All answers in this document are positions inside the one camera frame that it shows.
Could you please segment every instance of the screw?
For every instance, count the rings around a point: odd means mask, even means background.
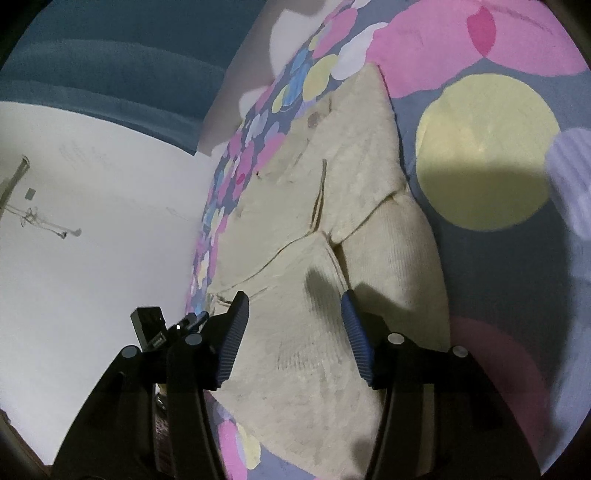
[[[404,343],[404,336],[399,333],[390,333],[388,335],[388,342],[392,345],[402,345]]]
[[[138,348],[133,345],[128,345],[121,350],[121,356],[124,358],[133,358],[138,353]]]
[[[203,341],[203,337],[198,333],[192,333],[191,335],[187,335],[185,337],[185,343],[187,345],[199,345]]]
[[[459,358],[465,358],[468,356],[468,350],[460,345],[456,345],[454,348],[452,348],[452,352],[456,357]]]

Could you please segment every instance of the folded cloth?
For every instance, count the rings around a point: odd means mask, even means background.
[[[437,245],[409,189],[387,198],[337,248],[359,307],[423,348],[450,348],[449,310]]]
[[[420,345],[449,345],[437,248],[398,155],[381,75],[367,65],[292,123],[220,238],[213,313],[243,290],[251,315],[213,395],[272,453],[319,478],[364,476],[382,413],[359,376],[342,293],[354,287],[364,309]]]
[[[212,394],[279,457],[321,478],[360,478],[382,402],[359,376],[342,325],[339,264],[315,232],[268,268],[216,297],[215,313],[235,290],[251,303],[232,375]]]

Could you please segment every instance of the floral bedsheet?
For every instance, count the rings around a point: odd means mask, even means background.
[[[591,72],[537,0],[344,0],[230,140],[187,311],[204,305],[251,176],[294,118],[366,62],[384,77],[439,246],[452,342],[486,369],[544,470],[591,407]],[[233,480],[312,478],[208,405]]]

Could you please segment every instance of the cable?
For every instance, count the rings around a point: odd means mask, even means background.
[[[70,230],[69,228],[65,228],[55,223],[46,222],[39,218],[37,213],[37,208],[33,210],[32,208],[28,208],[26,211],[13,207],[12,205],[6,205],[5,210],[13,215],[17,215],[21,218],[21,226],[25,226],[26,223],[29,223],[32,226],[36,226],[42,230],[47,230],[56,234],[61,239],[66,238],[68,234],[73,236],[80,236],[82,234],[82,230]]]

